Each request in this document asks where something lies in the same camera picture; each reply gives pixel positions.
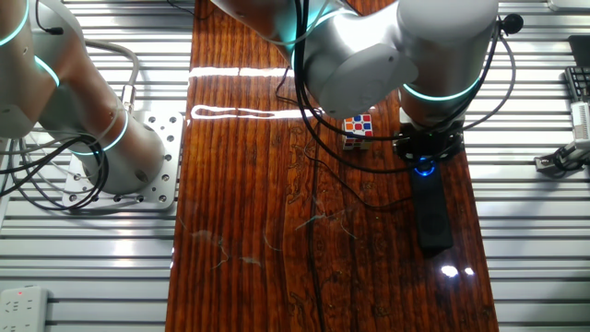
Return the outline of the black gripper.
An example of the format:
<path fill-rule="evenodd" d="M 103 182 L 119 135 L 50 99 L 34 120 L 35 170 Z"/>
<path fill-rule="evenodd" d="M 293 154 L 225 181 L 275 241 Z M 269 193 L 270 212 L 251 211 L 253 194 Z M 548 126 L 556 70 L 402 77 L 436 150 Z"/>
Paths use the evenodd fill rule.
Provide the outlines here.
<path fill-rule="evenodd" d="M 456 133 L 450 138 L 450 145 L 446 148 L 446 134 L 418 133 L 412 137 L 409 134 L 400 134 L 394 141 L 394 152 L 403 160 L 420 160 L 444 152 L 446 160 L 452 159 L 464 148 L 464 135 Z"/>

